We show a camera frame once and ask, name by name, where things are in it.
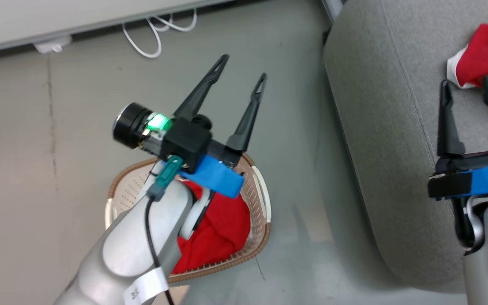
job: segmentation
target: green light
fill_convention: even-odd
[[[169,129],[169,119],[162,114],[156,114],[151,120],[148,121],[146,127],[150,130],[162,130]]]

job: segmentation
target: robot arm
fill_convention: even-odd
[[[483,79],[488,106],[488,77]],[[429,196],[453,203],[455,231],[466,249],[463,272],[469,305],[488,305],[488,151],[465,154],[459,141],[447,81],[440,89],[436,172],[428,183]]]
[[[244,183],[233,168],[248,147],[266,75],[227,145],[212,139],[210,120],[198,114],[228,58],[218,60],[172,118],[135,103],[120,112],[114,139],[156,155],[159,162],[136,204],[120,214],[89,251],[56,305],[151,304],[162,292],[172,303],[166,279],[181,257],[177,237],[191,237],[215,193],[237,197]],[[202,186],[202,197],[195,200],[176,175]]]

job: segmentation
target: laundry basket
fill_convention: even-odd
[[[123,170],[114,179],[105,206],[106,228],[120,213],[134,205],[137,195],[156,160],[153,158],[134,164]],[[188,270],[181,274],[171,274],[169,283],[191,280],[231,268],[254,258],[265,247],[271,233],[271,201],[265,180],[263,180],[261,172],[255,167],[252,159],[246,154],[240,158],[235,171],[244,172],[244,186],[240,195],[250,209],[251,228],[244,248],[225,261],[204,265],[201,268]]]

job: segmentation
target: black cable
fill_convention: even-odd
[[[161,267],[161,264],[159,263],[159,258],[157,257],[157,254],[155,254],[152,234],[150,234],[150,207],[152,207],[152,203],[153,203],[153,198],[151,197],[150,199],[148,199],[148,203],[146,204],[146,213],[144,214],[144,224],[146,225],[146,236],[148,239],[148,245],[150,246],[150,252],[152,253],[153,266],[154,268],[159,268]],[[169,305],[175,305],[169,290],[165,291],[165,297],[167,298]]]

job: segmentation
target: white fabric trim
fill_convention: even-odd
[[[465,83],[464,85],[461,86],[459,83],[459,80],[457,79],[457,65],[459,64],[460,59],[463,57],[464,53],[466,52],[466,49],[468,48],[468,44],[466,47],[464,47],[462,50],[460,50],[455,56],[449,58],[447,60],[447,79],[452,81],[457,87],[461,89],[468,89],[468,88],[473,88],[476,87],[472,85],[471,83]]]

